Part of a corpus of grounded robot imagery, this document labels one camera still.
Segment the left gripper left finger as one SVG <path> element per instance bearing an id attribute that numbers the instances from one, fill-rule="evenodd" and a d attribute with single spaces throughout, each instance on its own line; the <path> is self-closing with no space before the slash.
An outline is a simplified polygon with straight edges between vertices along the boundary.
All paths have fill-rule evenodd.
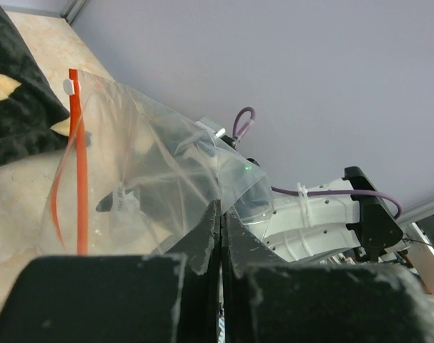
<path id="1" fill-rule="evenodd" d="M 220 204 L 164 254 L 29 262 L 0 311 L 0 342 L 216 342 Z"/>

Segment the black flower pattern pillow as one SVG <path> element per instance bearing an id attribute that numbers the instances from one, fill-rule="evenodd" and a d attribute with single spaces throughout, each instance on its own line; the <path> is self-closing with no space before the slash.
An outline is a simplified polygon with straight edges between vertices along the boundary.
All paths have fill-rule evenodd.
<path id="1" fill-rule="evenodd" d="M 68 117 L 0 6 L 0 166 L 64 149 L 67 134 L 56 133 L 52 127 Z"/>

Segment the clear zip top bag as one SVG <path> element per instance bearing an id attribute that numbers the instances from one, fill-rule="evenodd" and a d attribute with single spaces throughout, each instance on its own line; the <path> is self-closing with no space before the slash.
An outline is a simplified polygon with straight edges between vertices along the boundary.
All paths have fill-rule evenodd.
<path id="1" fill-rule="evenodd" d="M 207 207 L 272 215 L 266 174 L 209 129 L 123 84 L 71 69 L 70 134 L 39 230 L 42 254 L 163 253 Z"/>

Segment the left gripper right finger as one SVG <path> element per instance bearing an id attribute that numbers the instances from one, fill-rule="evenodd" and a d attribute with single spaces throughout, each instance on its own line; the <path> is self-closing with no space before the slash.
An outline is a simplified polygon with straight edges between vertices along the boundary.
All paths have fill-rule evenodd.
<path id="1" fill-rule="evenodd" d="M 228 342 L 434 342 L 419 282 L 386 264 L 290 264 L 235 212 L 222 218 Z"/>

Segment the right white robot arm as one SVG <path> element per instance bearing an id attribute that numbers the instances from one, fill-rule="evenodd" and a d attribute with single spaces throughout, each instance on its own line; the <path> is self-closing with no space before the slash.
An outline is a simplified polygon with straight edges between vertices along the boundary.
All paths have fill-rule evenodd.
<path id="1" fill-rule="evenodd" d="M 225 214 L 223 241 L 244 263 L 318 264 L 354 249 L 363 250 L 363 261 L 378 262 L 403 238 L 389 199 L 358 167 L 315 188 L 260 180 Z"/>

